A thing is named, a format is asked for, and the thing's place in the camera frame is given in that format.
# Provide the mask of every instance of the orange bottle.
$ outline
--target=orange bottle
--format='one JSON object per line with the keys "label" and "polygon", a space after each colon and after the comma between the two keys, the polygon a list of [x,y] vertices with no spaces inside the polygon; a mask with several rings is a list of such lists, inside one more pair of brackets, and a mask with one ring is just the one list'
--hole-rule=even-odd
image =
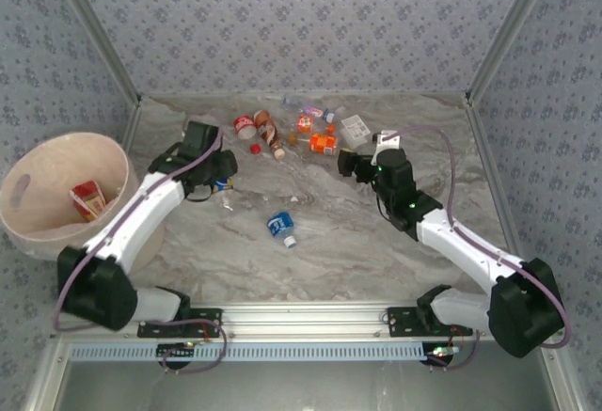
{"label": "orange bottle", "polygon": [[299,133],[291,132],[288,136],[291,145],[296,145],[300,141],[309,144],[311,152],[317,152],[325,155],[335,155],[337,151],[337,137],[329,134],[311,134],[309,137],[300,137]]}

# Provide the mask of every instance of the white label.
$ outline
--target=white label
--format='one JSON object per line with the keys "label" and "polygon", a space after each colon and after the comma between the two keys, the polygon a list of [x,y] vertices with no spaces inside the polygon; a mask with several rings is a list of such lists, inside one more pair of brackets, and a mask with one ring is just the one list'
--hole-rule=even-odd
{"label": "white label", "polygon": [[342,120],[341,123],[354,140],[370,135],[370,130],[366,127],[366,124],[364,124],[364,121],[361,120],[359,115],[353,115],[348,119]]}

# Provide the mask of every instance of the cable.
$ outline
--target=cable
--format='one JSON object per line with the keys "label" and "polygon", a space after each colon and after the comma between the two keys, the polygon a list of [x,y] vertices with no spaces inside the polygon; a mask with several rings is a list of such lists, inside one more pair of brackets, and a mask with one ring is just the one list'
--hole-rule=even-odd
{"label": "cable", "polygon": [[448,364],[446,364],[441,359],[436,358],[435,356],[427,356],[427,357],[429,358],[429,360],[434,361],[437,364],[441,364],[440,369],[443,369],[444,371],[457,371],[458,369],[462,369],[463,367],[470,364],[472,362],[472,360],[475,358],[475,356],[477,355],[477,352],[479,351],[479,341],[480,340],[481,340],[481,333],[479,332],[478,329],[475,329],[474,347],[472,347],[472,351],[470,352],[470,355],[468,355],[468,357],[464,361],[462,361],[460,364],[456,364],[455,366],[448,366]]}
{"label": "cable", "polygon": [[224,357],[226,357],[226,354],[228,352],[228,337],[226,336],[226,331],[224,331],[224,328],[221,327],[221,325],[217,324],[216,322],[212,321],[212,320],[207,320],[207,319],[187,319],[187,320],[179,320],[178,322],[157,322],[157,321],[149,321],[149,324],[158,324],[160,326],[179,326],[181,324],[202,324],[203,328],[204,325],[209,325],[212,326],[213,328],[215,328],[220,336],[222,337],[222,340],[224,341],[224,344],[222,345],[222,349],[219,352],[219,356],[215,359],[215,361],[212,361],[211,363],[207,364],[206,366],[203,367],[198,367],[196,369],[186,369],[186,370],[181,370],[181,371],[177,371],[174,369],[170,369],[167,366],[167,359],[176,351],[181,350],[181,348],[171,348],[169,350],[167,350],[164,354],[163,354],[163,358],[161,360],[161,365],[163,366],[163,368],[165,369],[166,373],[175,373],[176,375],[190,375],[190,374],[194,374],[194,373],[201,373],[204,371],[210,371],[211,369],[214,369],[215,367],[217,367],[222,360],[224,359]]}
{"label": "cable", "polygon": [[452,216],[452,204],[453,204],[453,196],[455,194],[455,181],[456,181],[455,157],[453,155],[452,143],[451,143],[450,139],[445,135],[445,133],[436,126],[431,126],[431,125],[414,126],[414,127],[404,129],[402,131],[397,131],[395,134],[388,135],[383,138],[383,141],[388,141],[391,138],[395,138],[396,136],[403,136],[405,134],[410,134],[412,132],[421,132],[421,131],[432,131],[432,132],[439,134],[445,141],[445,144],[448,149],[448,153],[450,154],[451,183],[450,183],[450,195],[448,196],[448,205],[447,205],[446,211],[447,211],[447,215],[448,215],[448,220],[450,221],[451,228],[466,243],[468,243],[469,245],[471,245],[474,248],[477,248],[479,251],[481,251],[482,253],[487,255],[493,261],[499,262],[499,263],[505,265],[506,267],[514,270],[515,272],[520,274],[522,277],[527,279],[531,284],[533,284],[537,289],[539,289],[546,296],[546,298],[552,303],[552,305],[554,305],[554,308],[556,308],[556,310],[558,311],[558,313],[560,314],[560,316],[562,318],[562,323],[564,324],[564,335],[562,336],[562,340],[560,342],[542,343],[541,346],[544,348],[562,348],[570,341],[571,336],[573,335],[573,327],[571,325],[570,318],[569,318],[568,314],[566,313],[566,310],[562,306],[562,303],[560,302],[560,300],[558,298],[556,298],[554,293],[552,293],[550,291],[550,289],[548,289],[546,287],[546,285],[544,285],[544,283],[542,283],[539,279],[534,277],[532,274],[530,274],[529,272],[527,272],[520,266],[514,265],[512,262],[499,256],[498,253],[494,253],[487,247],[482,246],[481,244],[479,244],[478,242],[476,242],[475,240],[470,238],[468,235],[466,235],[460,228],[457,228],[455,226],[455,224],[454,224],[455,221]]}
{"label": "cable", "polygon": [[380,216],[385,218],[390,223],[391,220],[385,217],[385,214],[383,213],[383,210],[380,207],[380,198],[378,197],[378,194],[376,194],[376,206],[378,206],[378,212],[380,213]]}
{"label": "cable", "polygon": [[212,197],[214,195],[213,190],[211,188],[211,186],[209,187],[209,196],[207,196],[206,198],[189,198],[186,197],[185,199],[188,202],[205,202],[207,199],[209,199],[210,197]]}
{"label": "cable", "polygon": [[[458,333],[458,335],[460,335],[460,338],[462,338],[462,342],[460,342],[460,351],[462,351],[462,349],[464,348],[464,334],[462,334],[462,331],[460,331],[460,328],[452,325],[450,326],[450,331],[452,333]],[[451,335],[450,339],[448,340],[448,347],[453,346],[453,338],[455,337],[455,335]]]}
{"label": "cable", "polygon": [[65,285],[61,289],[60,294],[58,295],[58,299],[56,300],[55,311],[53,313],[53,328],[55,329],[55,331],[62,331],[62,332],[79,331],[81,329],[88,329],[88,328],[91,328],[92,326],[94,326],[94,324],[85,324],[85,325],[74,326],[74,327],[70,327],[70,328],[63,328],[62,326],[60,326],[60,322],[58,320],[59,316],[60,316],[60,311],[63,309],[63,305],[65,304],[65,300],[67,299],[67,294],[69,293],[69,290],[70,290],[71,286],[73,285],[73,282],[75,281],[77,276],[82,272],[82,270],[84,270],[84,268],[86,268],[86,266],[90,263],[90,261],[92,259],[94,259],[94,256],[96,256],[98,254],[98,252],[104,246],[107,245],[107,241],[110,244],[110,241],[113,239],[113,237],[118,232],[118,230],[123,226],[123,224],[132,215],[132,213],[134,213],[134,211],[138,208],[138,206],[140,204],[142,204],[142,202],[147,198],[148,195],[150,195],[152,192],[154,192],[157,188],[159,188],[164,183],[171,181],[176,176],[179,176],[179,175],[185,173],[186,171],[189,171],[189,170],[193,169],[194,167],[200,165],[202,162],[204,162],[207,159],[207,157],[209,157],[211,155],[212,152],[214,152],[215,150],[218,150],[220,148],[221,143],[222,143],[222,135],[223,135],[223,131],[221,128],[219,128],[217,131],[217,136],[215,137],[213,144],[205,152],[203,152],[203,154],[198,159],[196,159],[194,162],[191,162],[190,164],[188,164],[186,166],[183,166],[180,169],[177,169],[177,170],[167,174],[166,176],[161,178],[159,181],[157,181],[153,185],[151,185],[149,187],[149,189],[146,191],[146,193],[139,196],[137,198],[137,200],[134,201],[134,203],[132,203],[132,205],[129,208],[127,208],[127,210],[125,212],[123,212],[123,215],[119,218],[117,223],[115,223],[115,225],[113,225],[113,227],[107,232],[107,234],[104,236],[104,238],[100,242],[98,242],[98,244],[96,246],[92,247],[88,251],[88,253],[84,256],[84,258],[73,269],[73,271],[67,278],[67,281],[65,281]]}

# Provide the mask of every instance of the clear plastic bottle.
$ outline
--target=clear plastic bottle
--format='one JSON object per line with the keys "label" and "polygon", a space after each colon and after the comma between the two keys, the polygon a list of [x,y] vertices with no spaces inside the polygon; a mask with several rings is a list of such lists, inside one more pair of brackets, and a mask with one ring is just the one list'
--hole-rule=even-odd
{"label": "clear plastic bottle", "polygon": [[234,211],[234,182],[231,178],[220,179],[215,181],[211,185],[212,189],[212,200],[216,202],[218,209],[226,209],[227,211]]}
{"label": "clear plastic bottle", "polygon": [[276,213],[267,220],[267,228],[276,240],[282,241],[287,248],[294,248],[297,241],[293,236],[293,219],[288,212]]}
{"label": "clear plastic bottle", "polygon": [[306,115],[321,118],[327,123],[331,123],[335,118],[334,112],[331,112],[326,107],[317,105],[309,99],[302,98],[301,96],[285,96],[282,99],[282,105],[289,110],[303,112]]}

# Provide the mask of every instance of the blue bottle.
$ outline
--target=blue bottle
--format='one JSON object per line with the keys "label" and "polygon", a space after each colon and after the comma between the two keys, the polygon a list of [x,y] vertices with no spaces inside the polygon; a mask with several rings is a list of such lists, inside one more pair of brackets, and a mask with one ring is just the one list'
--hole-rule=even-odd
{"label": "blue bottle", "polygon": [[275,239],[281,240],[287,248],[294,248],[297,241],[293,236],[293,219],[288,212],[280,212],[267,220],[267,228]]}

